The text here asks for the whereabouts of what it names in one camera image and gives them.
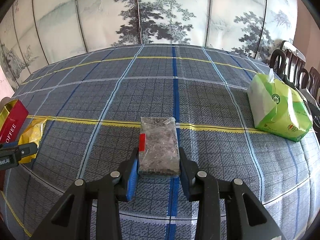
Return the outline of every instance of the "black clamp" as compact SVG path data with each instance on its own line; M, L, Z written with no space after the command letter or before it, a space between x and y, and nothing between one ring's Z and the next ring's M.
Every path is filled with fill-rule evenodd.
M99 180L77 179L42 220L30 240L89 240L92 201L97 199L96 239L121 240L118 201L134 195L138 176L138 148L116 171Z
M199 201L195 240L220 240L220 199L225 199L228 240L286 238L241 179L218 180L180 151L180 181L189 201ZM30 240L89 240L92 200L97 199L97 240L122 240L118 201L128 202L138 181L138 148L102 179L77 179L52 207Z
M219 180L180 152L180 181L189 201L199 201L195 240L220 240L220 199L225 200L228 240L285 240L276 222L239 178Z
M36 154L38 146L35 143L17 145L17 142L0 144L0 171L19 165L22 158Z

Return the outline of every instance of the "red tag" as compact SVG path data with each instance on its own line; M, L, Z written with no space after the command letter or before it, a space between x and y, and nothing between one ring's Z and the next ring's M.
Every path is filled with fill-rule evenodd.
M146 149L146 134L141 133L139 137L139 152L144 152Z

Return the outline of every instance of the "yellow stripe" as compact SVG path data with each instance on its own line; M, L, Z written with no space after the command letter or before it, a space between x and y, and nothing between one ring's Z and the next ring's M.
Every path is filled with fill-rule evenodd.
M230 65L230 64L226 64L226 63L219 63L219 62L214 62L215 64L219 64L219 65L224 65L224 66L229 66L229 67L234 67L234 68L238 68L238 69L243 69L243 70L247 70L247 71L251 71L253 73L256 73L254 70L250 70L250 69L247 69L247 68L242 68L242 67L237 67L237 66L233 66L233 65Z
M48 74L46 74L46 75L37 77L37 78L35 78L35 79L30 79L28 82L24 82L24 83L22 83L21 85L25 85L25 84L28 84L29 82L34 81L34 80L37 80L37 79L39 79L39 78L43 78L43 77L49 76L49 75L51 75L51 74L53 74L53 73L57 73L57 72L64 71L64 70L67 70L67 69L71 69L71 68L75 68L75 67L85 66L85 65L92 64L92 63L100 63L100 62L107 62L107 61L117 61L117 60L126 60L126 59L133 59L133 58L134 58L134 57L123 57L123 58L111 58L111 59L104 59L104 60L96 60L96 61L87 62L87 63L83 63L83 64L71 66L71 67L66 67L66 68L62 68L62 69L59 69L59 70L55 70L55 71L53 71L53 72L51 72L51 73L48 73ZM141 57L136 57L136 58L141 58L141 59L144 59L144 58L145 58L145 59L149 59L149 58L173 59L173 57L165 57L165 56L157 56L157 57L141 56ZM181 59L181 60L194 60L194 61L201 61L201 62L211 63L211 61L209 61L209 60L197 59L197 58L187 58L187 57L175 57L175 58L176 58L176 59ZM215 63L215 64L219 64L219 65L224 65L224 66L229 66L229 67L237 68L237 69L247 70L247 71L251 71L251 72L256 73L254 70L237 67L237 66L233 66L233 65L230 65L230 64L219 63L219 62L214 62L214 63Z
M23 230L25 231L25 233L26 233L29 237L31 237L31 234L29 233L29 231L24 227L24 225L22 224L22 222L20 221L20 219L17 217L17 215L16 215L15 212L13 211L13 209L12 209L12 207L10 206L7 198L5 197L3 191L1 191L1 194L2 194L5 202L7 203L7 206L9 207L12 215L14 216L14 218L16 219L16 221L18 222L18 224L23 228Z
M73 117L61 117L61 116L41 116L41 115L28 115L28 118L39 119L47 117L48 120L55 120L59 122L69 122L69 123L79 123L79 124L93 124L96 125L99 121L95 119L83 119L83 118L73 118ZM104 120L101 121L101 125L105 126L116 126L116 127L133 127L140 128L140 122L130 122L130 121L113 121ZM244 133L244 129L240 127L227 127L227 126L216 126L207 124L191 124L191 123L179 123L181 129L190 129L194 131L217 131L217 132L232 132L232 133ZM255 128L247 128L249 133L267 133L264 131L257 130Z
M190 123L180 123L181 129L190 129L193 131L217 131L217 132L231 132L231 133L244 133L244 129L240 127L224 127L224 126L215 126L207 124L190 124ZM260 131L255 128L247 128L249 133L267 133Z

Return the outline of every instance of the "green tissue package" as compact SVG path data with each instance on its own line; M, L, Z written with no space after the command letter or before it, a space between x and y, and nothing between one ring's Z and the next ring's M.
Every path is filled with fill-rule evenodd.
M299 142L312 127L312 116L299 93L269 75L256 74L247 94L254 126L292 141Z

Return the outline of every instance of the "pink wall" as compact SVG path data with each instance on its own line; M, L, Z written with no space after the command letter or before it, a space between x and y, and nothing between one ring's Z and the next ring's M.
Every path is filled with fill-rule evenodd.
M13 89L11 88L7 78L3 73L2 68L0 67L0 101L4 97L12 97L13 94Z
M293 45L306 57L305 68L320 72L320 30L301 0L298 0L298 19Z

